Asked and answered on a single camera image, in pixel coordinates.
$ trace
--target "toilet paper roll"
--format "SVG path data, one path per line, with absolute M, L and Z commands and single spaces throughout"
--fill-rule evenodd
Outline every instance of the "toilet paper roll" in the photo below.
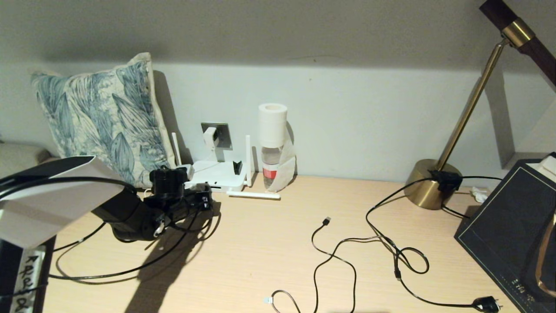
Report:
M 287 107 L 278 103 L 259 105 L 259 142 L 267 148 L 284 145 Z

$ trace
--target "desk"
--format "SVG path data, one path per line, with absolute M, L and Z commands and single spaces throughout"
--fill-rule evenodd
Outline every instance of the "desk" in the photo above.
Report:
M 160 264 L 120 283 L 85 285 L 50 279 L 44 312 L 142 313 L 160 308 L 160 312 L 171 313 L 270 313 L 273 309 L 264 298 L 276 289 L 290 292 L 301 312 L 312 312 L 313 270 L 327 258 L 312 247 L 313 231 L 324 218 L 332 218 L 315 238 L 315 244 L 326 251 L 332 251 L 346 237 L 372 236 L 365 213 L 400 187 L 399 183 L 297 177 L 280 193 L 280 201 L 213 193 L 221 202 L 221 222 L 207 241 L 192 247 L 194 237 L 185 240 Z M 262 176 L 250 191 L 263 191 Z M 462 213 L 476 205 L 468 194 L 456 194 L 449 202 L 452 209 Z M 429 258 L 427 274 L 416 275 L 405 266 L 400 268 L 404 281 L 416 294 L 432 301 L 461 304 L 492 295 L 504 306 L 502 312 L 518 312 L 453 238 L 459 218 L 418 208 L 400 198 L 372 212 L 370 219 L 398 246 L 415 247 Z M 56 245 L 79 239 L 100 223 L 89 214 L 62 231 Z M 60 265 L 72 276 L 127 270 L 143 264 L 149 254 L 160 253 L 160 246 L 169 248 L 179 236 L 176 232 L 167 235 L 145 251 L 147 242 L 121 243 L 105 227 L 67 253 Z M 394 277 L 392 255 L 380 243 L 346 243 L 337 254 L 353 263 L 358 272 L 356 312 L 476 312 L 429 305 L 412 297 Z M 424 268 L 420 258 L 415 256 L 414 262 L 417 269 Z M 51 271 L 57 273 L 54 264 Z M 353 272 L 348 265 L 332 260 L 319 269 L 317 282 L 319 312 L 351 309 Z M 284 294 L 276 295 L 275 304 L 282 313 L 295 312 Z

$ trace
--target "pillow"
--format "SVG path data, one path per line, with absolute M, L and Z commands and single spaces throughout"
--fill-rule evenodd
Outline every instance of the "pillow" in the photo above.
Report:
M 176 167 L 149 53 L 94 74 L 35 72 L 31 83 L 61 157 L 96 155 L 139 188 L 151 187 L 150 171 Z

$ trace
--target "brass lamp base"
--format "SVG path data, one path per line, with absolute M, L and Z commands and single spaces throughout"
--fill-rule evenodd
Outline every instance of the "brass lamp base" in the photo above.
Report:
M 438 160 L 432 159 L 418 161 L 415 163 L 415 167 L 413 167 L 407 183 L 410 184 L 419 179 L 430 178 L 431 175 L 429 170 L 435 170 L 437 163 Z M 461 175 L 457 168 L 448 163 L 444 165 L 443 170 Z M 442 208 L 442 203 L 446 203 L 450 199 L 452 194 L 454 194 L 454 190 L 451 192 L 441 192 L 438 190 L 438 186 L 438 182 L 425 180 L 405 188 L 404 193 L 407 198 L 417 206 L 429 210 L 440 210 Z

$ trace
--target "desk lamp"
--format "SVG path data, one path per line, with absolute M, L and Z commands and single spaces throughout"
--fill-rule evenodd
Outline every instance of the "desk lamp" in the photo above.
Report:
M 502 53 L 504 46 L 510 45 L 516 48 L 520 53 L 528 55 L 533 59 L 537 66 L 544 72 L 548 80 L 556 86 L 556 59 L 535 36 L 535 33 L 519 18 L 502 0 L 487 0 L 479 8 L 483 14 L 501 31 L 502 41 L 496 46 L 486 63 L 483 74 L 473 90 L 471 99 L 467 103 L 463 113 L 452 132 L 440 159 L 423 159 L 415 163 L 413 171 L 409 175 L 408 184 L 416 180 L 431 178 L 431 171 L 446 171 L 461 175 L 457 168 L 448 164 L 448 158 L 454 149 L 458 139 L 463 132 L 465 124 L 469 120 L 477 101 L 487 81 Z M 452 190 L 439 190 L 439 182 L 433 180 L 425 180 L 417 182 L 405 189 L 405 195 L 409 200 L 425 209 L 438 210 L 441 209 L 451 195 Z

